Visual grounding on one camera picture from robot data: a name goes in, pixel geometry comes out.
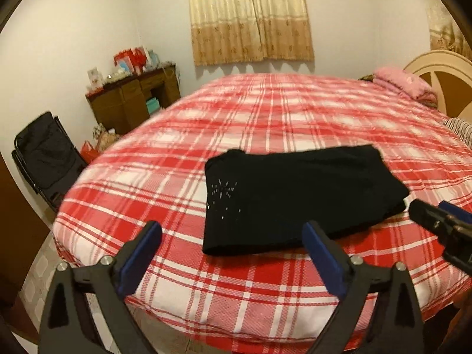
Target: silver bolt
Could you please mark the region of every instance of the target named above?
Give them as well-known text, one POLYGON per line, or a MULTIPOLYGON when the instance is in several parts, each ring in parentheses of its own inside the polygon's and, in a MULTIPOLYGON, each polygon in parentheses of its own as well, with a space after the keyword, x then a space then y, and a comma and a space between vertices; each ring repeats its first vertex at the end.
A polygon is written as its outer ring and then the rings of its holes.
POLYGON ((65 271, 69 267, 69 264, 67 262, 61 262, 58 264, 57 270, 58 271, 65 271))
POLYGON ((407 266, 403 262, 397 262, 395 267, 399 271, 405 271, 407 269, 407 266))
POLYGON ((353 255, 351 257, 351 262, 355 264, 356 266, 358 266, 358 265, 362 265, 364 263, 364 260, 362 259, 360 255, 353 255))
POLYGON ((109 256, 109 255, 104 255, 101 259, 100 259, 100 263, 102 265, 105 265, 105 266, 108 266, 109 264, 111 264, 113 262, 113 257, 112 256, 109 256))

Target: striped fabric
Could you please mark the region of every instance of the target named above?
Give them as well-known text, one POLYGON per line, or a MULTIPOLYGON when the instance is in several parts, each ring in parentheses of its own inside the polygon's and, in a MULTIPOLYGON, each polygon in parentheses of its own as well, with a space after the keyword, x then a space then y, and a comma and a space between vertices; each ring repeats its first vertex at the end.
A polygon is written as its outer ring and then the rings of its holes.
POLYGON ((455 117, 444 120, 444 125, 472 149, 472 124, 470 122, 455 117))
MULTIPOLYGON (((155 219, 163 226, 162 245, 128 302, 223 350, 304 353, 329 320, 336 297, 303 249, 203 255, 205 162, 234 148, 270 153, 373 144, 410 189, 408 204, 444 199, 471 211, 472 151, 443 126, 444 118, 364 81, 296 74, 213 81, 84 170, 54 222, 58 250, 69 261, 93 265, 155 219)), ((405 262, 424 318, 470 287, 469 277, 443 260, 436 236, 406 213, 339 242, 369 264, 405 262)), ((371 294, 349 348, 367 328, 374 300, 371 294)))

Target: black and white striped cloth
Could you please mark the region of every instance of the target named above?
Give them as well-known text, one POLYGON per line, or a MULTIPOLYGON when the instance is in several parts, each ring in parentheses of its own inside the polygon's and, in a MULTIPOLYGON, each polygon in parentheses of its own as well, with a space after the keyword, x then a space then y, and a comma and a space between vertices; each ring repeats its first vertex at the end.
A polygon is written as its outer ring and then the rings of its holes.
POLYGON ((472 123, 455 117, 444 120, 443 124, 472 149, 472 123))

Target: dresser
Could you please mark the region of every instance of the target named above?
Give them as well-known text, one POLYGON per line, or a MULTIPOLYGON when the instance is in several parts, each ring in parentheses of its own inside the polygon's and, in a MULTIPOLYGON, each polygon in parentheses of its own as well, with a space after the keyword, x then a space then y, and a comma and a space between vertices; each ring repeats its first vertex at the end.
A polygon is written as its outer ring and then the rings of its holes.
POLYGON ((150 117, 146 100, 155 97, 160 107, 166 108, 180 99, 175 65, 132 75, 103 88, 87 99, 97 123, 114 128, 118 135, 125 135, 150 117))

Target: floor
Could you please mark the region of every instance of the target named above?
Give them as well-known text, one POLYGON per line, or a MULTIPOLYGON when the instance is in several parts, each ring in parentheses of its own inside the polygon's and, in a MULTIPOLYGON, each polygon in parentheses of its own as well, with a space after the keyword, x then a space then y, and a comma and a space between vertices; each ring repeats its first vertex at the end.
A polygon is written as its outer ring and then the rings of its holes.
MULTIPOLYGON (((61 262, 50 234, 39 250, 23 284, 20 299, 34 326, 39 329, 46 294, 53 279, 56 266, 61 262)), ((119 350, 106 326, 95 296, 89 297, 91 312, 100 332, 105 348, 118 354, 119 350)), ((144 311, 129 306, 131 314, 160 354, 228 354, 201 342, 193 341, 184 334, 147 315, 144 311)))

